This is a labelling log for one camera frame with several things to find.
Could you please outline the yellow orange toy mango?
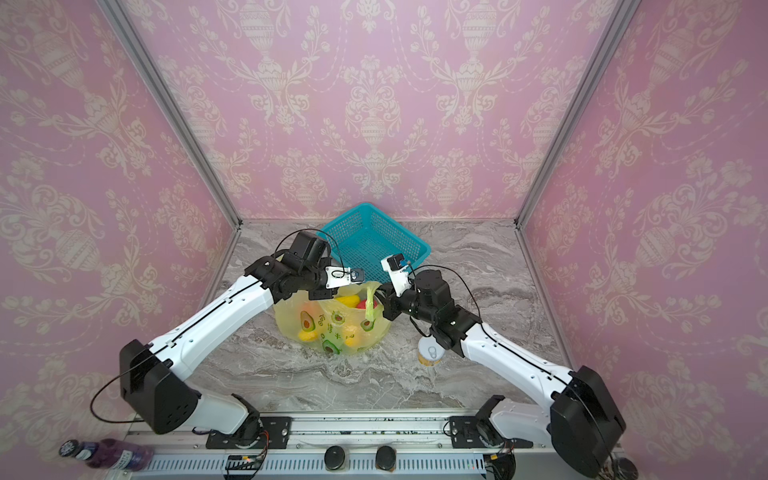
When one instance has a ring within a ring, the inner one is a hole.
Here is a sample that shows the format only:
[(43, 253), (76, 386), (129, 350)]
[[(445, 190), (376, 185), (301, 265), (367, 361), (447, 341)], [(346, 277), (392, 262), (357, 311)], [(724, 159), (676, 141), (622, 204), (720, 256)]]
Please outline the yellow orange toy mango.
[(361, 302), (361, 298), (359, 295), (347, 295), (336, 297), (335, 301), (348, 308), (357, 308)]

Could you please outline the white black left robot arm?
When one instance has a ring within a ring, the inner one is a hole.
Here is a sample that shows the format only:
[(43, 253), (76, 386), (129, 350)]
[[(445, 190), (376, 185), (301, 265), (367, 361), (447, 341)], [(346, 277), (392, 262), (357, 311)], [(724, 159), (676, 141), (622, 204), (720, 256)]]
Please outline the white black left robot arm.
[(329, 242), (307, 230), (292, 245), (255, 260), (224, 293), (154, 340), (127, 343), (119, 355), (120, 394), (151, 430), (180, 428), (217, 432), (239, 448), (262, 437), (259, 411), (242, 396), (228, 397), (193, 388), (197, 367), (246, 322), (303, 291), (330, 299), (360, 274), (331, 256)]

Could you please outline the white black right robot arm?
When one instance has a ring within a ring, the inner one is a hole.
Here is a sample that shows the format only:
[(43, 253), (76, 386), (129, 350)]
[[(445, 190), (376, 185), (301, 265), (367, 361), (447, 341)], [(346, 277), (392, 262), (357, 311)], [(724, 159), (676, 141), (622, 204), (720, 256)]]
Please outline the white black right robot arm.
[(582, 366), (573, 371), (547, 361), (494, 330), (479, 315), (458, 305), (438, 270), (412, 274), (406, 266), (382, 263), (388, 282), (377, 292), (384, 316), (406, 315), (429, 325), (418, 343), (419, 359), (435, 363), (445, 353), (482, 365), (525, 393), (541, 409), (525, 417), (516, 404), (496, 395), (476, 414), (481, 437), (492, 445), (515, 437), (547, 442), (573, 470), (595, 478), (614, 462), (613, 450), (626, 422), (603, 378)]

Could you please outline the yellow translucent plastic bag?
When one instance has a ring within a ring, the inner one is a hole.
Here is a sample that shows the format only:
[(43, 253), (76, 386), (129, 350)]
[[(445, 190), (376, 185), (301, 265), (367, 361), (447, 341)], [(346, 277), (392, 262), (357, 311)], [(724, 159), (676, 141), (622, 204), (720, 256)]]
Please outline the yellow translucent plastic bag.
[[(276, 325), (287, 339), (327, 354), (353, 355), (368, 350), (379, 344), (391, 328), (391, 322), (383, 316), (383, 307), (373, 308), (373, 300), (377, 299), (374, 292), (379, 286), (378, 282), (371, 281), (342, 287), (329, 300), (310, 300), (306, 292), (300, 291), (274, 307)], [(335, 301), (336, 297), (347, 295), (359, 295), (361, 300), (367, 300), (367, 308), (348, 308)], [(351, 351), (343, 344), (345, 324), (359, 325), (366, 334), (357, 351)], [(298, 338), (302, 330), (317, 330), (319, 338), (314, 342), (302, 342)]]

